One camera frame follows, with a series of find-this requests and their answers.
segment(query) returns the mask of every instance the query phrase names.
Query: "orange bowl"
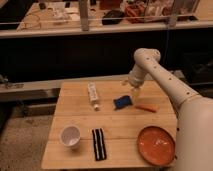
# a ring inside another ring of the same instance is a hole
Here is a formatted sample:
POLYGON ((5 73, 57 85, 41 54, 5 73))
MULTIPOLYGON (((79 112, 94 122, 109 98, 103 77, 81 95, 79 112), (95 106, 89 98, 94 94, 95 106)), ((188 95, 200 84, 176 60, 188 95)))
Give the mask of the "orange bowl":
POLYGON ((156 166, 170 164, 175 156, 175 142, 164 129, 149 126, 141 130, 137 140, 141 156, 156 166))

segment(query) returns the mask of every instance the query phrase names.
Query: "toothpaste tube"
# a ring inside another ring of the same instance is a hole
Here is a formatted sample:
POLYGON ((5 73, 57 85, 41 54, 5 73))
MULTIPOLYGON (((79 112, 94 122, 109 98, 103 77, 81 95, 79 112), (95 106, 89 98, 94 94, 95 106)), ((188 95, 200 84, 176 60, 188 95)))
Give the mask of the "toothpaste tube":
POLYGON ((95 83, 89 83, 88 84, 88 93, 89 93, 89 99, 96 111, 100 110, 99 106, 99 97, 98 93, 96 91, 95 83))

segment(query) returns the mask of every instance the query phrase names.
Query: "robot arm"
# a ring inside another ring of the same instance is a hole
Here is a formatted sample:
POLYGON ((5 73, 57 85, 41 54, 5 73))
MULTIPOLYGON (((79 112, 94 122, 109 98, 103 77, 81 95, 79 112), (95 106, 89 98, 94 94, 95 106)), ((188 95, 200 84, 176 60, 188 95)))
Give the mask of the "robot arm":
POLYGON ((149 73, 178 108, 185 100, 199 95, 198 92, 159 65, 160 52, 158 50, 138 49, 134 58, 136 64, 128 78, 133 87, 141 86, 146 74, 149 73))
POLYGON ((213 170, 213 100, 198 92, 158 64, 156 49, 138 49, 128 81, 140 87, 147 73, 178 109, 175 171, 213 170))

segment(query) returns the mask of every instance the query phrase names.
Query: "wooden table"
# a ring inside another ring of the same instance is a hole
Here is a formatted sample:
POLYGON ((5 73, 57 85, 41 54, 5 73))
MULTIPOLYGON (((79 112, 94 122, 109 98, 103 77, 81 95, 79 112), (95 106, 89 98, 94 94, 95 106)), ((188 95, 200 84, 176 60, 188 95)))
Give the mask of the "wooden table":
POLYGON ((87 81, 62 84, 53 122, 42 160, 43 169, 143 168, 151 167, 140 156, 136 140, 146 126, 160 126, 176 136, 176 116, 169 98, 154 81, 146 81, 140 99, 157 104, 157 113, 128 106, 114 110, 113 99, 131 95, 131 87, 121 81, 95 81, 101 99, 101 110, 94 111, 89 103, 87 81), (77 151, 64 147, 59 141, 62 129, 75 124, 81 140, 77 151), (92 129, 102 128, 107 159, 95 161, 92 129))

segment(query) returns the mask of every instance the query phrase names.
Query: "white cup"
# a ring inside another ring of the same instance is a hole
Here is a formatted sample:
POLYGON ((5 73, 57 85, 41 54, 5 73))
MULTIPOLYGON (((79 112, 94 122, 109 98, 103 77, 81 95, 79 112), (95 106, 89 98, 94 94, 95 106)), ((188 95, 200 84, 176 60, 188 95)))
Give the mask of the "white cup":
POLYGON ((78 127, 75 125, 65 127, 60 134, 60 141, 64 146, 76 149, 80 141, 80 131, 78 127))

